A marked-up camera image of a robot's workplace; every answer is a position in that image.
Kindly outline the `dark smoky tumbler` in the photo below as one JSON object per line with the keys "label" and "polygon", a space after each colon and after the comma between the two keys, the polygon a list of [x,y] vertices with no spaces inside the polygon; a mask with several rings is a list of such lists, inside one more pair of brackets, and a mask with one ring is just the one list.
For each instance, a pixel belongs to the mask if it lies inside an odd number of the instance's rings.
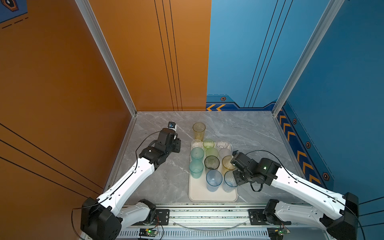
{"label": "dark smoky tumbler", "polygon": [[204,165],[207,172],[217,170],[220,166],[220,160],[216,156],[207,156],[204,160]]}

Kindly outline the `small clear faceted glass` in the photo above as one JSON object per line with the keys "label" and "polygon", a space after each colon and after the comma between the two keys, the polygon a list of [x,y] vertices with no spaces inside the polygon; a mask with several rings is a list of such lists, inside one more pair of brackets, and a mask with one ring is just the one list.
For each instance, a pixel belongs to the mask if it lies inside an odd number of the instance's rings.
{"label": "small clear faceted glass", "polygon": [[191,143],[191,148],[194,149],[194,148],[203,148],[203,142],[201,140],[193,140],[192,143]]}

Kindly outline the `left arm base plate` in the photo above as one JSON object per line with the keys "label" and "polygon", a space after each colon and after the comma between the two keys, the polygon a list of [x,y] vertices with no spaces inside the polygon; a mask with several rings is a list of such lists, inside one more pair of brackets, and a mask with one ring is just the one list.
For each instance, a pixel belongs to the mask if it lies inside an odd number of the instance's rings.
{"label": "left arm base plate", "polygon": [[151,222],[138,222],[134,226],[155,226],[160,221],[160,224],[164,227],[169,224],[170,210],[169,209],[156,209],[154,218]]}

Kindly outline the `small green faceted glass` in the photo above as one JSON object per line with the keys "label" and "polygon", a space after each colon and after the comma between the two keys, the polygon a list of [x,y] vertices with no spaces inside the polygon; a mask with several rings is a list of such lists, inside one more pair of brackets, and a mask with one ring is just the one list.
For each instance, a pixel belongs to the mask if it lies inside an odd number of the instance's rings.
{"label": "small green faceted glass", "polygon": [[215,147],[215,142],[212,139],[205,139],[203,141],[203,147],[208,150]]}

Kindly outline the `clear stemmed glass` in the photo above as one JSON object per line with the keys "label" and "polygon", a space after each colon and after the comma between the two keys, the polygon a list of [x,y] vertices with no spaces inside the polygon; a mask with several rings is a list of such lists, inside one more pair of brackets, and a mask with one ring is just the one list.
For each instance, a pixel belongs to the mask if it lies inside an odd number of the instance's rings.
{"label": "clear stemmed glass", "polygon": [[229,150],[232,149],[231,144],[229,142],[227,142],[227,141],[217,141],[216,142],[216,147],[218,149],[229,149]]}

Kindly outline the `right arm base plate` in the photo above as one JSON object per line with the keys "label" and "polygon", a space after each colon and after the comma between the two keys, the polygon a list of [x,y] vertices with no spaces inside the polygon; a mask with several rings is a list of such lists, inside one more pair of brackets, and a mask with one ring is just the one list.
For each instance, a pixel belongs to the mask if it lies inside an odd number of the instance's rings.
{"label": "right arm base plate", "polygon": [[276,216],[267,216],[264,214],[264,210],[262,209],[249,209],[249,220],[252,226],[256,225],[276,225],[276,226],[282,226],[282,225],[291,225],[291,221],[281,221]]}

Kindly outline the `amber tall tumbler back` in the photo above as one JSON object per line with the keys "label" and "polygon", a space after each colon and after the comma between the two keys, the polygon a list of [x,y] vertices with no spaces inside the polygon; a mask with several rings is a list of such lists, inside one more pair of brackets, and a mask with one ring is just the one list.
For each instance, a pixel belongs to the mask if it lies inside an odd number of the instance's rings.
{"label": "amber tall tumbler back", "polygon": [[197,122],[193,125],[193,131],[194,131],[194,138],[195,140],[204,140],[205,136],[205,130],[206,130],[206,125],[201,122]]}

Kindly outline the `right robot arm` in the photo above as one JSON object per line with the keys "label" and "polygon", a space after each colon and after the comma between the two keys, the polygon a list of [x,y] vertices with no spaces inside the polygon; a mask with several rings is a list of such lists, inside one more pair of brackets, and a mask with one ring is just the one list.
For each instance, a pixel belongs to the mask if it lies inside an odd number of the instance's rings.
{"label": "right robot arm", "polygon": [[262,158],[255,161],[239,151],[233,152],[231,164],[237,169],[238,186],[258,183],[284,190],[305,201],[298,206],[270,199],[263,211],[271,225],[300,223],[325,230],[336,240],[356,240],[359,221],[359,199],[352,193],[339,194],[313,184],[287,170],[280,160]]}

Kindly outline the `grey-blue frosted tumbler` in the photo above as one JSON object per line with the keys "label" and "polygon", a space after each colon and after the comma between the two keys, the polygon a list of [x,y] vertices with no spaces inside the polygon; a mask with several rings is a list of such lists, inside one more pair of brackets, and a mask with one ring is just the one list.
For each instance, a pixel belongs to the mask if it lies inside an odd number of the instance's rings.
{"label": "grey-blue frosted tumbler", "polygon": [[223,182],[223,176],[218,170],[209,170],[206,174],[207,189],[210,192],[218,190]]}

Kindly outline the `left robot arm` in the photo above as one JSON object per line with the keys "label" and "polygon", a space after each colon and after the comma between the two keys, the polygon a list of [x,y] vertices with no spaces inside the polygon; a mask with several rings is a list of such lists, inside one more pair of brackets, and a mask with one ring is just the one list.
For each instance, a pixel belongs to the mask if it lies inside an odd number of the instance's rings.
{"label": "left robot arm", "polygon": [[124,208],[126,201],[140,184],[163,164],[171,153],[179,153],[181,140],[177,125],[169,122],[158,132],[158,138],[137,155],[133,166],[108,190],[96,199],[88,198],[81,210],[81,230],[93,240],[114,240],[122,229],[136,223],[155,222],[156,205],[140,200]]}

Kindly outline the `light green dotted cup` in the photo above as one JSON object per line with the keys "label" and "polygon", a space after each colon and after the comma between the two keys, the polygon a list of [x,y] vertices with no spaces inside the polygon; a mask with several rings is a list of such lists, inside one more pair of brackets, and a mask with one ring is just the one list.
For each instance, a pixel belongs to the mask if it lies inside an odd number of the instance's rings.
{"label": "light green dotted cup", "polygon": [[214,156],[214,157],[219,157],[219,151],[216,148],[208,148],[206,150],[206,157],[209,156]]}

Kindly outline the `yellow tumbler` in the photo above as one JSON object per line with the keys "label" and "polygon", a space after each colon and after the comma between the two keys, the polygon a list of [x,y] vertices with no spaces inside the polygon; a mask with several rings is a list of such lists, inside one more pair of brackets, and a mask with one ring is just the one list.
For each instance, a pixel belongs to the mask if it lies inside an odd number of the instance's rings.
{"label": "yellow tumbler", "polygon": [[223,170],[222,170],[222,174],[224,175],[226,172],[228,171],[234,171],[236,170],[236,166],[234,166],[232,163],[231,163],[231,160],[233,159],[233,156],[225,156],[223,159],[222,159],[222,166],[223,166]]}

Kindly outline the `clear plastic cup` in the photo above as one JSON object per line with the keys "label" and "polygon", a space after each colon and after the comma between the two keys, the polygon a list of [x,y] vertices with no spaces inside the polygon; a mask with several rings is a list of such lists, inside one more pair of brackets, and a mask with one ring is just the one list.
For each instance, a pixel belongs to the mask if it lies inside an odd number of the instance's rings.
{"label": "clear plastic cup", "polygon": [[223,149],[220,149],[220,151],[219,151],[219,157],[221,160],[223,158],[225,158],[227,156],[231,156],[231,155],[232,155],[232,151],[228,148],[223,148]]}

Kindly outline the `teal textured tumbler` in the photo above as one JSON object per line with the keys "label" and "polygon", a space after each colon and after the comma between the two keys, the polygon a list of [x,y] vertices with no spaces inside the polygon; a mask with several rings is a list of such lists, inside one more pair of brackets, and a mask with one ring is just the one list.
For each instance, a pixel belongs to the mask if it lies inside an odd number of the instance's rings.
{"label": "teal textured tumbler", "polygon": [[191,150],[191,160],[202,162],[204,159],[205,152],[200,147],[195,147]]}
{"label": "teal textured tumbler", "polygon": [[192,178],[198,179],[201,177],[203,173],[204,165],[200,160],[192,160],[189,165],[189,169],[190,169],[190,174]]}

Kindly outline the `light blue clear tumbler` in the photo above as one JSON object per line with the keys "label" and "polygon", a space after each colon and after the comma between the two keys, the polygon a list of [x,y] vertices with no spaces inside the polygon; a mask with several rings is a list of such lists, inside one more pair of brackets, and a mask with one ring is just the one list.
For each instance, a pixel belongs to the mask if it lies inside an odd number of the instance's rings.
{"label": "light blue clear tumbler", "polygon": [[231,193],[237,188],[238,184],[236,183],[234,171],[227,171],[224,175],[223,181],[223,190],[226,193]]}

